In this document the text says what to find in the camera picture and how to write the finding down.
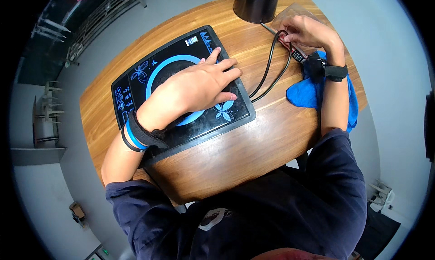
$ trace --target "person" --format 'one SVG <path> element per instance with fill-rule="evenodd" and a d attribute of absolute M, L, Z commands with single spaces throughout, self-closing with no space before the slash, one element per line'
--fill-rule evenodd
<path fill-rule="evenodd" d="M 293 16 L 284 40 L 322 47 L 330 65 L 345 66 L 344 46 L 326 25 Z M 216 48 L 200 63 L 171 76 L 137 110 L 147 131 L 164 129 L 187 112 L 234 100 L 221 92 L 242 75 L 234 58 L 216 63 Z M 143 153 L 118 133 L 101 168 L 106 199 L 138 259 L 347 259 L 365 227 L 364 177 L 351 150 L 348 85 L 327 80 L 321 139 L 300 177 L 285 166 L 178 213 L 168 197 L 145 180 L 132 180 Z M 125 132 L 129 143 L 133 143 Z"/>

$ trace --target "left hand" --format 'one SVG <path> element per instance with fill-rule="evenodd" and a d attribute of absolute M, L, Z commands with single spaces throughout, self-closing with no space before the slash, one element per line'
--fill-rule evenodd
<path fill-rule="evenodd" d="M 171 76 L 159 85 L 149 99 L 137 112 L 139 123 L 148 131 L 164 129 L 169 123 L 187 112 L 196 112 L 215 106 L 228 100 L 236 100 L 236 95 L 221 92 L 228 83 L 242 75 L 242 71 L 233 68 L 235 58 L 216 63 L 221 51 L 217 47 L 207 58 L 197 65 L 189 66 Z"/>

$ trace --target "power cord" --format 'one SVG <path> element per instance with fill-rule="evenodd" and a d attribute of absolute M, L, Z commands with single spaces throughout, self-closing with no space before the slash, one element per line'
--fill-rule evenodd
<path fill-rule="evenodd" d="M 263 83 L 269 73 L 269 67 L 271 65 L 271 61 L 272 61 L 272 56 L 273 56 L 273 51 L 275 48 L 275 44 L 276 41 L 278 40 L 278 38 L 280 37 L 281 33 L 285 33 L 286 35 L 288 34 L 286 31 L 284 30 L 280 30 L 275 34 L 275 37 L 273 39 L 272 42 L 272 47 L 271 47 L 271 51 L 269 53 L 269 60 L 268 60 L 268 64 L 266 65 L 266 70 L 264 71 L 264 75 L 263 78 L 261 79 L 260 83 L 258 84 L 257 88 L 252 92 L 252 94 L 249 95 L 249 98 L 252 98 L 255 94 L 257 94 L 258 90 L 263 86 Z M 257 100 L 261 99 L 262 97 L 264 97 L 267 93 L 269 93 L 269 91 L 275 86 L 275 84 L 277 83 L 277 81 L 282 77 L 282 75 L 284 74 L 284 72 L 286 71 L 288 65 L 290 64 L 290 59 L 291 59 L 291 51 L 288 51 L 288 60 L 287 60 L 287 64 L 285 65 L 285 67 L 282 69 L 281 73 L 278 75 L 278 77 L 275 79 L 275 81 L 269 86 L 269 88 L 264 91 L 264 93 L 262 93 L 261 95 L 259 95 L 257 98 L 251 100 L 252 103 L 256 102 Z"/>

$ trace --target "navy t-shirt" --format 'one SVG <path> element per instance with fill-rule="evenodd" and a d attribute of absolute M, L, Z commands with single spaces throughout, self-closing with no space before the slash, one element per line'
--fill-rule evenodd
<path fill-rule="evenodd" d="M 109 183 L 106 198 L 138 259 L 250 259 L 291 247 L 347 259 L 365 226 L 364 177 L 347 132 L 316 144 L 306 171 L 281 167 L 179 214 L 144 180 Z"/>

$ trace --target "black induction cooktop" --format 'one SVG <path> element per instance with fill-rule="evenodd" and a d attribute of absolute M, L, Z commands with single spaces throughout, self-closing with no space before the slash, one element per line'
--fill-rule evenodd
<path fill-rule="evenodd" d="M 137 109 L 157 86 L 173 74 L 197 64 L 201 58 L 207 58 L 217 46 L 222 48 L 217 61 L 229 58 L 215 31 L 206 25 L 156 49 L 124 72 L 112 83 L 119 129 L 127 121 L 128 112 Z M 149 147 L 141 166 L 155 163 L 255 119 L 254 107 L 240 78 L 232 81 L 224 91 L 236 94 L 237 99 L 189 114 L 165 133 L 164 141 L 169 148 Z"/>

